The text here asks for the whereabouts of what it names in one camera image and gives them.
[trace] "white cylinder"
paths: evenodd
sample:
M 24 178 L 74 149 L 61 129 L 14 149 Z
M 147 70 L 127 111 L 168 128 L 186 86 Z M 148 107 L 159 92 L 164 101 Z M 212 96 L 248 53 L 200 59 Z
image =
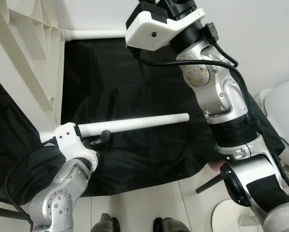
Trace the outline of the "white cylinder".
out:
M 126 30 L 63 30 L 65 41 L 124 38 Z
M 154 117 L 141 117 L 133 119 L 116 120 L 78 125 L 82 137 L 100 135 L 102 131 L 109 130 L 111 133 L 130 131 L 135 129 L 156 127 L 161 125 L 187 122 L 188 114 L 164 115 Z

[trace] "black cloth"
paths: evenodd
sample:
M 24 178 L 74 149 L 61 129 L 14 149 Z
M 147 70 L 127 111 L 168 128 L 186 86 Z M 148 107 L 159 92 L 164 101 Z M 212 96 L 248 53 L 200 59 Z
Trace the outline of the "black cloth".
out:
M 142 52 L 148 60 L 174 60 L 170 47 Z M 278 135 L 253 101 L 254 112 L 278 154 Z M 189 113 L 190 121 L 112 134 L 84 196 L 112 195 L 187 178 L 217 156 L 192 90 L 178 67 L 139 64 L 124 39 L 72 41 L 65 45 L 61 123 Z M 40 143 L 35 128 L 0 85 L 0 201 L 4 179 L 20 157 Z M 18 203 L 47 187 L 64 163 L 55 147 L 35 151 L 10 179 Z

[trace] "white cylindrical stick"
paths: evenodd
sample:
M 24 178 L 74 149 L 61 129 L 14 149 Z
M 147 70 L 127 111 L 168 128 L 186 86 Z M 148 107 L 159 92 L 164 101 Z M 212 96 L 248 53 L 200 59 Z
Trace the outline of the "white cylindrical stick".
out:
M 124 38 L 126 30 L 63 30 L 65 41 Z
M 167 124 L 187 122 L 188 114 L 163 115 L 153 117 L 141 117 L 133 119 L 116 120 L 78 125 L 82 137 L 100 135 L 102 131 L 109 130 L 111 133 L 130 131 L 135 129 L 156 127 Z

